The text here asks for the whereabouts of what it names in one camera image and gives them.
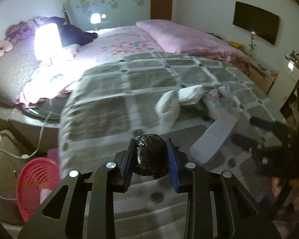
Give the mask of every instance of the television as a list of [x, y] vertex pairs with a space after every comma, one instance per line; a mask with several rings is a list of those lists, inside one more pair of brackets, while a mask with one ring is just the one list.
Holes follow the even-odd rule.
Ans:
[[279, 16], [250, 4], [237, 2], [233, 24], [275, 44], [279, 30]]

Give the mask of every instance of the sliding wardrobe door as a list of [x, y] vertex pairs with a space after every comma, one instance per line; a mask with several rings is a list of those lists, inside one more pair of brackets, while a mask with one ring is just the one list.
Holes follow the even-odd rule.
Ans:
[[122, 25], [135, 25], [137, 21], [149, 20], [150, 0], [122, 0]]
[[97, 25], [98, 29], [122, 26], [122, 0], [96, 0], [96, 9], [99, 14], [106, 15], [106, 18], [102, 19], [102, 23]]
[[95, 26], [90, 23], [93, 13], [96, 13], [95, 0], [69, 0], [70, 6], [77, 19], [78, 27], [83, 31], [94, 30]]

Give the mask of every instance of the bedside lamp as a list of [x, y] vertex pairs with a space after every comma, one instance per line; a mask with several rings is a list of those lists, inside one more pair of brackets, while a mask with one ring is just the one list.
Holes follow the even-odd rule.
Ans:
[[99, 23], [102, 22], [101, 15], [99, 13], [93, 13], [91, 15], [90, 22], [92, 24], [95, 24], [95, 30], [97, 30], [97, 25], [96, 24], [99, 24]]
[[50, 60], [63, 49], [58, 26], [55, 23], [37, 28], [34, 36], [34, 54], [39, 61]]

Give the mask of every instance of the white cable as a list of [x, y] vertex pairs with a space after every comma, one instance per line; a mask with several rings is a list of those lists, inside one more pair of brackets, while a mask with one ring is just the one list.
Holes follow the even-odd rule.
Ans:
[[[10, 152], [4, 150], [4, 149], [1, 149], [1, 148], [0, 148], [0, 151], [4, 152], [4, 153], [6, 153], [6, 154], [8, 154], [8, 155], [10, 155], [10, 156], [13, 156], [13, 157], [15, 157], [15, 158], [18, 158], [18, 159], [28, 159], [28, 158], [34, 156], [34, 155], [38, 152], [38, 150], [39, 150], [40, 143], [41, 143], [41, 139], [42, 139], [42, 135], [43, 135], [43, 129], [44, 129], [44, 126], [45, 126], [47, 120], [49, 119], [49, 117], [50, 117], [51, 114], [52, 114], [52, 100], [51, 100], [51, 99], [50, 99], [50, 106], [51, 106], [51, 111], [49, 112], [48, 116], [45, 118], [45, 120], [44, 120], [44, 122], [43, 122], [43, 125], [42, 125], [42, 127], [41, 127], [41, 130], [40, 130], [39, 141], [38, 141], [38, 143], [37, 143], [37, 149], [36, 149], [30, 156], [29, 156], [29, 155], [22, 155], [21, 157], [20, 157], [20, 156], [16, 156], [16, 155], [14, 155], [14, 154], [12, 154], [12, 153], [10, 153]], [[1, 199], [4, 199], [4, 200], [14, 200], [14, 201], [17, 200], [17, 199], [9, 199], [9, 198], [5, 198], [5, 197], [2, 197], [2, 196], [0, 196], [0, 198], [1, 198]]]
[[1, 199], [4, 199], [4, 200], [17, 200], [17, 199], [9, 199], [9, 198], [5, 198], [5, 197], [2, 197], [0, 196]]
[[36, 149], [30, 156], [29, 156], [29, 155], [16, 156], [16, 155], [14, 155], [14, 154], [12, 154], [12, 153], [9, 153], [8, 151], [6, 151], [6, 150], [4, 150], [4, 149], [1, 149], [1, 148], [0, 148], [0, 151], [4, 152], [4, 153], [6, 153], [6, 154], [8, 154], [8, 155], [10, 155], [10, 156], [13, 156], [13, 157], [15, 157], [15, 158], [18, 158], [18, 159], [28, 159], [28, 158], [34, 156], [34, 155], [38, 152], [38, 150], [39, 150], [40, 143], [41, 143], [41, 139], [42, 139], [42, 134], [43, 134], [43, 129], [44, 129], [44, 126], [45, 126], [45, 124], [46, 124], [48, 118], [51, 116], [51, 114], [52, 114], [52, 110], [50, 111], [50, 113], [48, 114], [48, 116], [45, 118], [45, 120], [44, 120], [44, 122], [43, 122], [43, 125], [42, 125], [42, 127], [41, 127], [41, 130], [40, 130], [40, 136], [39, 136], [39, 142], [38, 142], [38, 144], [37, 144], [37, 149]]

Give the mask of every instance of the red plastic basket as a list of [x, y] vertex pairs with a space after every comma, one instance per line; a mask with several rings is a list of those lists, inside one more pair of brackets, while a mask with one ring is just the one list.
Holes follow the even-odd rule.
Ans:
[[22, 169], [17, 186], [18, 207], [27, 222], [40, 205], [40, 191], [54, 190], [60, 182], [59, 166], [48, 158], [35, 158]]

